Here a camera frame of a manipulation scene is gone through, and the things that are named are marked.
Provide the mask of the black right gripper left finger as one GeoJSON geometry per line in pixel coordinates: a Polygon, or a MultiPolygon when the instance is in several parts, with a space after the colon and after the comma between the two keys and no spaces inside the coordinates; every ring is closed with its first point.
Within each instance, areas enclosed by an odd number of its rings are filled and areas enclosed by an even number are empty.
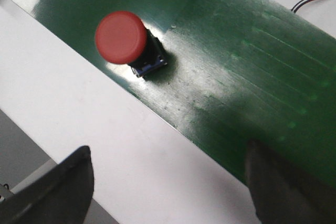
{"type": "Polygon", "coordinates": [[[1,203],[1,223],[83,223],[94,192],[91,151],[81,146],[1,203]]]}

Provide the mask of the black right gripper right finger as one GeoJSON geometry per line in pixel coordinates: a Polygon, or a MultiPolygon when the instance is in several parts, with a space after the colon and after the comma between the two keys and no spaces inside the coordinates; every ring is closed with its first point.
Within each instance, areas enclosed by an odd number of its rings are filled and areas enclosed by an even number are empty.
{"type": "Polygon", "coordinates": [[[335,223],[335,188],[249,140],[245,177],[262,223],[335,223]]]}

